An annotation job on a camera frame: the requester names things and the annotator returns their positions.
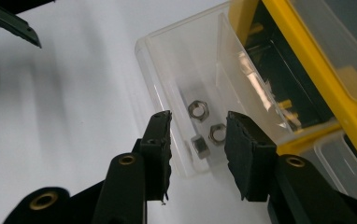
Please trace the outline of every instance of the white table surface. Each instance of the white table surface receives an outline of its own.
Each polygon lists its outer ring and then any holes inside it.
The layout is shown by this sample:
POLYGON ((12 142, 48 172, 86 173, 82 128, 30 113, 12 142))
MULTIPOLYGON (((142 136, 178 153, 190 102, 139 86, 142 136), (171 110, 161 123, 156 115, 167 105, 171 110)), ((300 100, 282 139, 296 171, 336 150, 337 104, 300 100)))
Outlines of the white table surface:
MULTIPOLYGON (((104 179, 154 113, 136 40, 222 2, 60 0, 20 15, 43 49, 0 29, 0 223, 36 189, 74 195, 104 179)), ((149 223, 270 223, 265 203, 240 201, 225 164, 172 174, 168 192, 149 223)))

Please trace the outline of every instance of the metal nut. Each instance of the metal nut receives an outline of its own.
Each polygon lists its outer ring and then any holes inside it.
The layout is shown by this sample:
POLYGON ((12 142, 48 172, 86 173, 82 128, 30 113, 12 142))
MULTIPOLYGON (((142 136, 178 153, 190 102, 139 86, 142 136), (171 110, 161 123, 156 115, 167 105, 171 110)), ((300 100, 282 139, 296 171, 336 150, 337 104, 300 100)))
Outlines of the metal nut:
POLYGON ((198 119, 199 121, 204 121, 208 117, 208 108, 207 108, 207 103, 203 101, 194 101, 188 106, 188 113, 190 114, 190 117, 193 119, 198 119), (200 108, 202 110, 202 114, 200 115, 195 115, 195 109, 200 108))
POLYGON ((224 124, 216 124, 210 127, 210 134, 208 135, 208 139, 216 145, 222 145, 225 143, 225 131, 226 127, 224 124), (221 131, 223 136, 216 136, 217 131, 221 131))
POLYGON ((195 152, 199 159, 202 160, 210 155, 210 150, 208 149, 206 141, 202 135, 198 134, 197 136, 193 137, 191 141, 193 142, 193 148, 195 148, 195 152))

